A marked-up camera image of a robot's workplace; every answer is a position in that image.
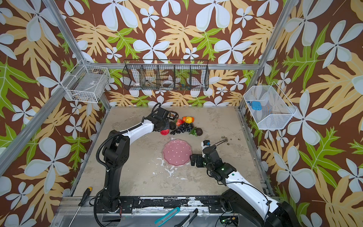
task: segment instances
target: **concrete floor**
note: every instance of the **concrete floor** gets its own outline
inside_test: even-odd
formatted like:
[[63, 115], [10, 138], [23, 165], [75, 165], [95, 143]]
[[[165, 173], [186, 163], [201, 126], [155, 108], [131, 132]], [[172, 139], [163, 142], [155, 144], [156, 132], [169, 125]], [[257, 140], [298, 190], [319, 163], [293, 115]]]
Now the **concrete floor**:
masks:
[[[260, 175], [254, 166], [250, 151], [235, 108], [166, 108], [178, 112], [180, 117], [195, 117], [195, 126], [203, 129], [203, 135], [196, 137], [184, 134], [162, 136], [159, 132], [144, 135], [130, 146], [130, 157], [121, 172], [120, 193], [122, 196], [161, 195], [220, 195], [228, 187], [217, 185], [214, 178], [206, 174], [205, 168], [191, 166], [174, 167], [163, 160], [162, 150], [171, 137], [187, 141], [192, 152], [201, 154], [200, 143], [209, 139], [216, 143], [228, 138], [218, 146], [218, 154], [224, 162], [234, 166], [251, 184], [262, 190]], [[112, 108], [105, 119], [96, 145], [86, 164], [74, 196], [82, 196], [86, 187], [93, 187], [95, 196], [103, 187], [105, 168], [96, 161], [100, 144], [111, 130], [121, 131], [138, 124], [151, 108]]]

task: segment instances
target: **screwdriver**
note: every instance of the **screwdriver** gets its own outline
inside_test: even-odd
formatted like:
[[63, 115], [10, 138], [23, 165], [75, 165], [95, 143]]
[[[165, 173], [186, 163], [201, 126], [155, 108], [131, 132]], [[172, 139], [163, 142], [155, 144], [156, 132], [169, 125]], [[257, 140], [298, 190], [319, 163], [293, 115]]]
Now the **screwdriver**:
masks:
[[70, 224], [69, 224], [69, 226], [68, 226], [68, 227], [70, 227], [70, 225], [72, 224], [72, 222], [73, 222], [74, 218], [76, 217], [76, 215], [77, 215], [77, 213], [78, 213], [78, 211], [79, 211], [80, 207], [84, 205], [84, 203], [85, 203], [86, 199], [90, 196], [91, 191], [92, 191], [92, 187], [88, 187], [88, 188], [85, 190], [85, 192], [83, 193], [82, 199], [81, 199], [81, 201], [80, 201], [80, 202], [79, 202], [79, 204], [78, 204], [78, 206], [79, 206], [79, 207], [78, 207], [78, 209], [77, 209], [76, 213], [74, 214], [74, 216], [73, 216], [73, 218], [72, 218], [72, 221], [70, 222]]

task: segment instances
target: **dark grape bunch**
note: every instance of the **dark grape bunch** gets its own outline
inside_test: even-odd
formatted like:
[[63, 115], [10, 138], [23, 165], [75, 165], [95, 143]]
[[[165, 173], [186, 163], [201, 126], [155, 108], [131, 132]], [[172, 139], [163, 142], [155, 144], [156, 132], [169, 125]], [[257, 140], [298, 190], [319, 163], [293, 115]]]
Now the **dark grape bunch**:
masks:
[[183, 123], [181, 124], [177, 129], [173, 130], [170, 132], [171, 135], [175, 135], [175, 134], [180, 134], [180, 133], [184, 133], [184, 132], [189, 132], [193, 129], [194, 125], [193, 123]]

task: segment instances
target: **floral wallpaper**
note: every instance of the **floral wallpaper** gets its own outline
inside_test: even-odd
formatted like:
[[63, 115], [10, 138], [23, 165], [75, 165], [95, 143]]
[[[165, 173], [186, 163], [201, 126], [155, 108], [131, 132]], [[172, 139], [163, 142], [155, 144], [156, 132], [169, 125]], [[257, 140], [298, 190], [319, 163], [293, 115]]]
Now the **floral wallpaper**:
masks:
[[245, 114], [276, 194], [302, 226], [363, 225], [362, 21], [360, 0], [301, 0], [257, 82], [276, 82], [298, 111], [283, 130], [259, 130]]
[[[41, 0], [0, 0], [0, 153], [76, 60]], [[0, 226], [49, 226], [95, 139], [101, 104], [65, 97], [0, 177]]]
[[[89, 62], [133, 59], [257, 64], [284, 1], [72, 0], [56, 1]], [[254, 71], [212, 70], [204, 91], [123, 88], [122, 69], [110, 70], [112, 106], [238, 106]]]

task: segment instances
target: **blue object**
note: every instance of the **blue object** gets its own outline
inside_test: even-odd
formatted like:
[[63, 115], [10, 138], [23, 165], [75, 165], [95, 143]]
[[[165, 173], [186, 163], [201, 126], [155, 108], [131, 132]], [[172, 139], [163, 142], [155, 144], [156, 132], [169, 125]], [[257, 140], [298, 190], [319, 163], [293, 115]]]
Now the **blue object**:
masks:
[[174, 215], [176, 215], [179, 211], [180, 211], [180, 207], [174, 208], [172, 211], [170, 211], [169, 213], [167, 213], [166, 215], [164, 215], [162, 218], [159, 218], [158, 220], [156, 220], [154, 222], [155, 225], [157, 227], [162, 226], [167, 221], [169, 221], [169, 219], [171, 219], [172, 217], [174, 217]]
[[257, 101], [252, 102], [252, 109], [253, 110], [262, 110], [261, 103]]

